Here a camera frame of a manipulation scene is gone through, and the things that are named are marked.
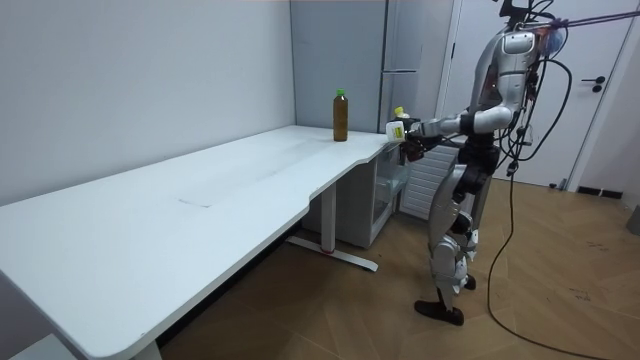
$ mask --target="white refrigerator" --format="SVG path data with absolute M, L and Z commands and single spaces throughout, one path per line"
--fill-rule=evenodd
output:
M 350 130 L 384 132 L 395 107 L 414 111 L 427 1 L 292 1 L 297 124 L 332 127 L 337 88 Z

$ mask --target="bottle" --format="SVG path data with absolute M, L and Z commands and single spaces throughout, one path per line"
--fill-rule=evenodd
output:
M 338 89 L 333 99 L 333 140 L 347 141 L 349 128 L 349 100 L 344 97 L 344 89 Z

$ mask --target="desk surface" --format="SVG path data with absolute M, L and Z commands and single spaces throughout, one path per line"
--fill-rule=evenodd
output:
M 86 355 L 135 356 L 374 158 L 289 126 L 0 208 L 0 271 Z

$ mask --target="door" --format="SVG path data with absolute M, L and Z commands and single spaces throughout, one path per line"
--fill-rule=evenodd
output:
M 523 6 L 526 2 L 515 1 L 515 4 Z M 556 0 L 547 11 L 560 18 L 581 19 L 634 11 L 637 6 L 637 0 Z M 504 27 L 505 19 L 497 15 L 499 9 L 500 4 L 491 1 L 462 1 L 455 35 L 455 52 L 439 116 L 458 113 L 469 106 L 477 60 L 486 42 Z M 631 20 L 622 20 L 569 30 L 569 41 L 556 57 L 573 73 L 569 102 L 556 128 L 536 157 L 520 163 L 516 181 L 548 186 L 569 178 L 630 24 Z M 604 78 L 602 84 L 583 81 L 598 77 Z M 596 88 L 596 85 L 600 85 L 602 89 Z M 549 64 L 532 126 L 527 134 L 527 140 L 532 142 L 532 146 L 525 147 L 521 157 L 533 153 L 535 146 L 551 126 L 562 104 L 566 86 L 567 76 L 564 71 Z M 507 179 L 508 164 L 509 161 L 502 165 L 494 177 Z

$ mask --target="wooden floor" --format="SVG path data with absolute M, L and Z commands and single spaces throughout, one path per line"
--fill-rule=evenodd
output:
M 535 340 L 640 359 L 640 237 L 619 201 L 516 185 L 516 234 L 498 261 L 492 304 Z M 414 312 L 436 299 L 425 225 L 398 215 L 368 250 L 377 273 L 285 244 L 162 349 L 182 359 L 573 359 L 499 328 L 486 307 L 489 266 L 509 234 L 508 183 L 494 181 L 455 327 Z

